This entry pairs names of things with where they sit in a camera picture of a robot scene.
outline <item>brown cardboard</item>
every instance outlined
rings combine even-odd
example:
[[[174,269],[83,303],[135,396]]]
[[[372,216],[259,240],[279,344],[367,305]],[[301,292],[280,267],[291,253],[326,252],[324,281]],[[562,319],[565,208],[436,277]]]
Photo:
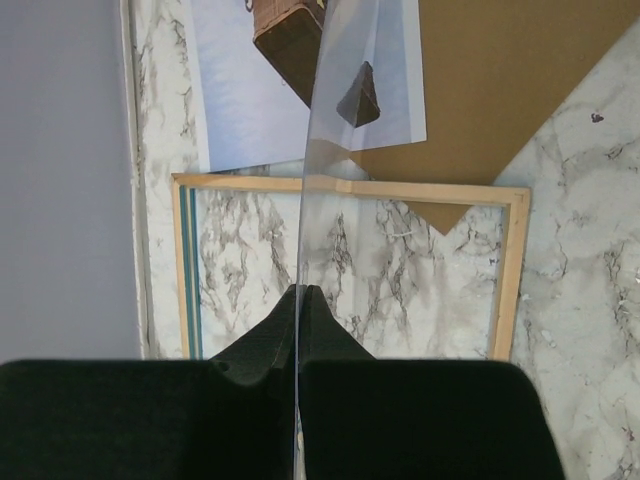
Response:
[[[640,0],[421,0],[426,142],[356,152],[373,178],[490,185],[640,15]],[[448,232],[467,208],[411,205]]]

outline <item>transparent plastic panel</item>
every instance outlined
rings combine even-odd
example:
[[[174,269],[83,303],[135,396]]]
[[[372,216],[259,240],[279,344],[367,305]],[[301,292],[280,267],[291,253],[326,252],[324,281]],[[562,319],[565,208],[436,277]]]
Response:
[[[443,235],[403,202],[336,193],[341,179],[370,180],[351,157],[384,144],[375,127],[389,111],[407,138],[415,129],[389,83],[415,66],[405,61],[402,72],[394,62],[419,43],[407,33],[416,5],[329,2],[304,165],[298,285],[321,287],[336,320],[378,358],[486,358],[502,209],[472,207]],[[402,84],[409,98],[411,86]]]

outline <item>marble pattern surface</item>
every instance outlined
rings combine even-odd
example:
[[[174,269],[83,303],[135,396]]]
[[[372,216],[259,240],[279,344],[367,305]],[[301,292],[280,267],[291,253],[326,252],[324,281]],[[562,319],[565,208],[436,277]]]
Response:
[[[161,358],[181,355],[169,174],[198,165],[183,16],[180,0],[133,1],[146,341]],[[538,388],[571,480],[640,479],[639,168],[637,22],[497,182],[533,190],[512,361]],[[299,165],[253,173],[295,175]],[[204,310],[218,319],[205,321],[208,352],[241,335],[294,278],[297,201],[276,197],[199,196],[201,278],[212,294]],[[402,204],[334,211],[319,219],[326,262],[310,274],[356,338],[379,356],[485,354],[499,211],[472,209],[444,238]],[[234,316],[247,305],[252,315]],[[412,323],[416,312],[430,321]]]

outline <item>glass pane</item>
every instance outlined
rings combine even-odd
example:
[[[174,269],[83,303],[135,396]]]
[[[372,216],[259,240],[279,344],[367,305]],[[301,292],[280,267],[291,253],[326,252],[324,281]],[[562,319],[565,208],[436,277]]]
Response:
[[[201,352],[211,358],[271,312],[294,283],[299,198],[192,189]]]

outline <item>wicker basket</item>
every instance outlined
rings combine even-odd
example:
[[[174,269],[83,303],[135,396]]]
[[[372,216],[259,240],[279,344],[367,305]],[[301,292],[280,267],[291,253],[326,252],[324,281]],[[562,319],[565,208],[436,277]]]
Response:
[[[308,107],[311,106],[316,77],[326,1],[253,0],[251,6],[247,4],[247,9],[253,11],[253,43]],[[356,127],[371,123],[380,116],[373,70],[367,62],[360,69],[359,78],[360,81],[354,80],[354,86],[360,82],[363,85]],[[354,95],[355,92],[347,92],[338,107],[338,112],[349,121],[346,107],[354,104]]]

